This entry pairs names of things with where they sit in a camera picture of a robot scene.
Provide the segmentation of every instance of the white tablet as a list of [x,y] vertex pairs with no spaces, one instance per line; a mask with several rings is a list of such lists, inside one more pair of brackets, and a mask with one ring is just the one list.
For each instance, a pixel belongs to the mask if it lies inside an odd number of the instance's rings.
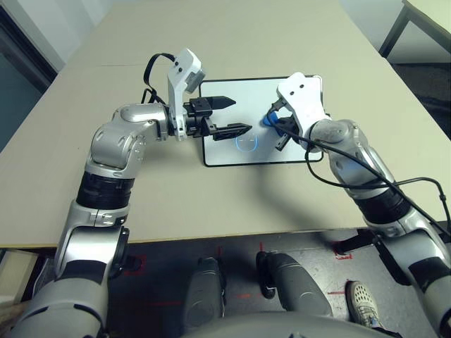
[[[206,166],[250,165],[267,163],[305,162],[305,150],[292,139],[282,151],[275,146],[280,136],[274,128],[263,124],[266,112],[277,101],[278,83],[285,77],[207,80],[199,86],[200,96],[227,96],[236,104],[214,111],[211,120],[218,127],[231,123],[246,123],[252,129],[234,139],[214,141],[212,136],[202,140],[204,162]],[[316,94],[322,101],[322,83],[317,75],[307,76],[318,90]],[[277,113],[279,118],[289,117],[291,113],[282,108]],[[310,153],[309,159],[320,161],[323,153]]]

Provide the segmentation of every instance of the blue object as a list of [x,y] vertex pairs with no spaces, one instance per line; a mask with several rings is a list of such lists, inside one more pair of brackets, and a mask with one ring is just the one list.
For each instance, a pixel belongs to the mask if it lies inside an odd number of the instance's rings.
[[[272,112],[269,114],[269,117],[271,118],[271,121],[273,121],[274,123],[277,123],[277,122],[279,121],[279,117],[277,116],[277,113],[276,113],[275,111],[272,111]],[[265,117],[264,117],[264,119],[263,119],[263,124],[264,124],[264,125],[267,125],[268,127],[274,128],[274,127],[272,126],[272,124],[270,124],[270,122],[269,122],[269,120],[268,120],[268,117],[267,117],[266,115],[265,115]],[[283,132],[279,132],[278,130],[276,130],[276,132],[278,133],[278,135],[279,135],[280,137],[283,136]]]

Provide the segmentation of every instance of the white wall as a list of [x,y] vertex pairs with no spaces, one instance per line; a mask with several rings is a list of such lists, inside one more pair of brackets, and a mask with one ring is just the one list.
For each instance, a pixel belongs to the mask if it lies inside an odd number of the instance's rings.
[[[48,62],[60,70],[111,5],[124,1],[134,0],[0,0],[0,3]],[[340,3],[376,50],[402,8],[401,0],[340,0]],[[409,23],[388,60],[451,62],[451,55]]]
[[56,69],[101,21],[113,0],[2,0],[4,8]]
[[[382,46],[403,7],[401,0],[340,0],[340,3],[376,50]],[[451,54],[416,25],[408,23],[388,60],[391,63],[451,62]]]

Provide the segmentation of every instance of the person's foot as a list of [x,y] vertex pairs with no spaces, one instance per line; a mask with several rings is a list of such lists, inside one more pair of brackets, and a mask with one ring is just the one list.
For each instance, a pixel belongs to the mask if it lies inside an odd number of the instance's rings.
[[371,292],[361,282],[351,282],[345,288],[347,307],[354,323],[366,327],[382,327],[378,306]]

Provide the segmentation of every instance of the table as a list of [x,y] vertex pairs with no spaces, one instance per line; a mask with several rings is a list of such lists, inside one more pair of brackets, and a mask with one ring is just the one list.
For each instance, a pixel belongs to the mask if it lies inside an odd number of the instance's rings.
[[390,54],[409,21],[451,53],[451,1],[402,0],[402,2],[404,6],[379,49],[381,56],[386,58]]
[[[56,245],[95,130],[140,100],[152,54],[186,46],[207,79],[320,74],[327,112],[358,121],[395,177],[428,175],[450,195],[450,142],[337,1],[116,4],[0,154],[0,246]],[[168,64],[152,74],[163,97]],[[152,144],[145,158],[130,242],[364,226],[345,191],[305,164],[206,168],[199,139]],[[315,169],[333,180],[328,161]],[[433,186],[404,190],[443,219]]]

